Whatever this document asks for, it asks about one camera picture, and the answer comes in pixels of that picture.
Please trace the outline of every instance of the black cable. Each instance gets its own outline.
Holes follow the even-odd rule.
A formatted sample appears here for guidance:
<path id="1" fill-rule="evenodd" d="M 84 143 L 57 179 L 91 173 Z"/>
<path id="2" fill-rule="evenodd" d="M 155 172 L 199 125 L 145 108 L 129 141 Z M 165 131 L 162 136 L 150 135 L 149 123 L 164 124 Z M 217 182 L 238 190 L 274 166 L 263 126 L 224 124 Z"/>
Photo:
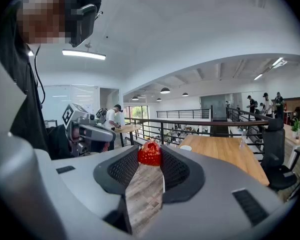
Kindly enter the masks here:
<path id="1" fill-rule="evenodd" d="M 43 84 L 40 80 L 40 77 L 39 77 L 39 74 L 38 74 L 38 70 L 36 69 L 36 56 L 38 55 L 38 52 L 41 48 L 41 45 L 39 45 L 38 47 L 38 50 L 36 50 L 36 53 L 35 53 L 35 56 L 34 56 L 34 69 L 35 69 L 35 74 L 36 74 L 36 77 L 38 78 L 38 81 L 40 82 L 40 85 L 41 85 L 41 88 L 42 88 L 42 92 L 43 92 L 43 101 L 41 102 L 41 105 L 44 103 L 44 100 L 45 100 L 45 91 L 44 91 L 44 88 L 43 88 Z"/>

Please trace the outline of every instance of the desk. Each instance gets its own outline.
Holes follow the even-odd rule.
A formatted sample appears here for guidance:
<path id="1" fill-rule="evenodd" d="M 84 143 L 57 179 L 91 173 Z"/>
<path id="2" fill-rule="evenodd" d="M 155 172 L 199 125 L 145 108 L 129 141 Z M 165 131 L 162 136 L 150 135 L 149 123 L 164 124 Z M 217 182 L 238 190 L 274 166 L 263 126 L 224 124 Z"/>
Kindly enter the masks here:
<path id="1" fill-rule="evenodd" d="M 140 128 L 141 128 L 141 126 L 137 125 L 137 124 L 134 124 L 134 125 L 133 124 L 130 124 L 130 125 L 128 124 L 126 126 L 122 125 L 121 128 L 115 128 L 115 132 L 120 134 L 122 147 L 124 147 L 122 134 L 130 133 L 131 145 L 134 145 L 132 132 L 136 131 L 136 130 L 139 130 Z"/>
<path id="2" fill-rule="evenodd" d="M 300 138 L 299 138 L 299 141 L 297 142 L 297 140 L 292 137 L 292 129 L 291 128 L 292 128 L 291 126 L 284 124 L 285 140 L 288 144 L 290 144 L 293 147 L 292 153 L 290 156 L 290 160 L 287 165 L 288 168 L 291 168 L 291 166 L 295 160 L 296 153 L 294 152 L 294 150 L 296 150 L 297 148 L 300 147 Z"/>
<path id="3" fill-rule="evenodd" d="M 260 163 L 247 145 L 240 148 L 240 142 L 240 138 L 188 135 L 179 147 L 187 145 L 192 148 L 192 152 L 234 164 L 261 184 L 268 186 L 269 180 Z"/>
<path id="4" fill-rule="evenodd" d="M 289 119 L 289 115 L 290 115 L 290 119 L 292 119 L 292 113 L 293 111 L 284 111 L 284 113 L 286 113 L 286 124 L 288 124 L 288 119 Z"/>

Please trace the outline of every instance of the black mesh pad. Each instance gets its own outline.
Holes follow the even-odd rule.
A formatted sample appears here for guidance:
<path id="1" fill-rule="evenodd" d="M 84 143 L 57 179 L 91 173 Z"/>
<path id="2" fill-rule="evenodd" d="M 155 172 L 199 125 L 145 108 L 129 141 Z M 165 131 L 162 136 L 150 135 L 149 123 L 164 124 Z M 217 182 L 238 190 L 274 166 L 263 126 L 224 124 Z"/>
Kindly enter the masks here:
<path id="1" fill-rule="evenodd" d="M 125 189 L 139 167 L 138 150 L 138 146 L 132 146 L 98 164 L 93 172 L 95 181 L 108 193 L 125 195 Z"/>
<path id="2" fill-rule="evenodd" d="M 165 182 L 162 202 L 168 204 L 189 200 L 205 182 L 203 168 L 165 145 L 161 146 L 161 150 L 160 167 Z"/>

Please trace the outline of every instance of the black office chair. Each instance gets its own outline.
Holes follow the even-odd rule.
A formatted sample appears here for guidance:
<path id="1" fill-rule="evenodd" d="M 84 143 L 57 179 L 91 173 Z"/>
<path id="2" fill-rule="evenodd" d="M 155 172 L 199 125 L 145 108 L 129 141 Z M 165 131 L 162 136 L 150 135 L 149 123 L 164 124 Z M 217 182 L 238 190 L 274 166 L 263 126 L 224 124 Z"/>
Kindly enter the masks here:
<path id="1" fill-rule="evenodd" d="M 264 142 L 264 157 L 261 166 L 270 182 L 269 187 L 275 191 L 284 190 L 297 182 L 296 175 L 292 172 L 300 156 L 300 150 L 295 150 L 297 156 L 291 169 L 284 163 L 285 155 L 285 130 L 282 120 L 271 119 L 269 127 L 262 132 Z"/>

